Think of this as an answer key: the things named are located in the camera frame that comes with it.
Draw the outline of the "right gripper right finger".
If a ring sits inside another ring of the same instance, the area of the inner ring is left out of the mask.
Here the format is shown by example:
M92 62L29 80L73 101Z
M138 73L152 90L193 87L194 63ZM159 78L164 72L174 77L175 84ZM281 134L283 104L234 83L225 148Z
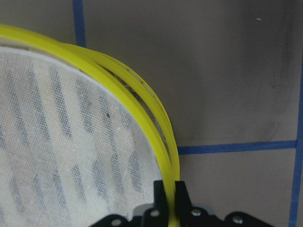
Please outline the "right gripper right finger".
M192 208L190 196L184 181L175 182L175 211L177 213L188 213Z

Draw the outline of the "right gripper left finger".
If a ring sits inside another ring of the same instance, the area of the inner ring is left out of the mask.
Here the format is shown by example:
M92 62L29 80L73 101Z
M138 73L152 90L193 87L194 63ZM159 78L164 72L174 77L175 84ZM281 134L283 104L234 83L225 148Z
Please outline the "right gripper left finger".
M162 180L153 182L153 208L160 212L168 213L168 202Z

